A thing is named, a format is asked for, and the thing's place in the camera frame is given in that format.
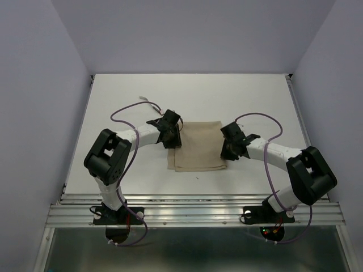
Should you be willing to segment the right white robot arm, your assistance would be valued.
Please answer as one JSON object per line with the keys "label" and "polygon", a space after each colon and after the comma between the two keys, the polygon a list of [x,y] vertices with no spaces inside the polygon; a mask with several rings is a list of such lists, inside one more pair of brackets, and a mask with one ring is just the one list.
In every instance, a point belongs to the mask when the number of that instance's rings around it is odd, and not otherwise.
{"label": "right white robot arm", "polygon": [[[268,142],[256,134],[225,133],[221,157],[239,160],[241,157],[264,163],[272,195],[261,207],[262,217],[274,221],[282,211],[294,209],[299,204],[313,205],[337,185],[337,178],[320,151],[309,146],[306,149],[290,148]],[[290,185],[275,190],[268,166],[272,165],[288,173]]]}

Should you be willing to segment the beige cloth napkin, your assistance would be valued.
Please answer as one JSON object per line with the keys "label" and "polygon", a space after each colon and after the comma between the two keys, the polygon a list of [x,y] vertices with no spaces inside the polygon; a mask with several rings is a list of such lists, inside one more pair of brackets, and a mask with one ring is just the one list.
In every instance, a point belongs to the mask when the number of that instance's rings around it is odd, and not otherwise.
{"label": "beige cloth napkin", "polygon": [[181,147],[169,149],[167,168],[176,172],[207,172],[227,168],[220,154],[223,146],[221,121],[185,122]]}

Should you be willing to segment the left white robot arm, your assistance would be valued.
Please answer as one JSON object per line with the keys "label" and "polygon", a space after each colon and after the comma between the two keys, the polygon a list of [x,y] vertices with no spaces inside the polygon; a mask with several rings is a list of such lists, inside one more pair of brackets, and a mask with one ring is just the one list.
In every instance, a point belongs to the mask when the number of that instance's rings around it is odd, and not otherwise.
{"label": "left white robot arm", "polygon": [[106,215],[113,223],[121,223],[126,218],[125,198],[118,182],[125,175],[129,154],[158,143],[166,149],[181,147],[179,120],[179,117],[163,116],[135,129],[120,132],[104,129],[98,135],[83,164],[96,180],[102,203],[108,208]]}

